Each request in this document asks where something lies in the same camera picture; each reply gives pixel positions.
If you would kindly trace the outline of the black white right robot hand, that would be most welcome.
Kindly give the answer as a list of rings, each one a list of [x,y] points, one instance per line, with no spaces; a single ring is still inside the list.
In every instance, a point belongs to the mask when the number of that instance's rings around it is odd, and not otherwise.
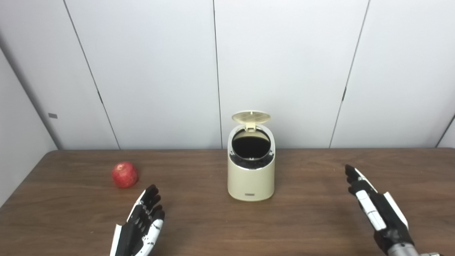
[[[358,201],[373,230],[374,241],[387,256],[403,256],[415,249],[408,221],[389,192],[380,193],[355,167],[346,164],[348,191]]]

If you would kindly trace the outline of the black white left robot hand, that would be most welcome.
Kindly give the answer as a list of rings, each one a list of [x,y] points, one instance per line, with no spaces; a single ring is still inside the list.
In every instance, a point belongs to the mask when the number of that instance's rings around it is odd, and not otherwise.
[[[160,200],[154,184],[141,193],[125,224],[115,226],[111,256],[148,256],[151,253],[164,225],[165,211]]]

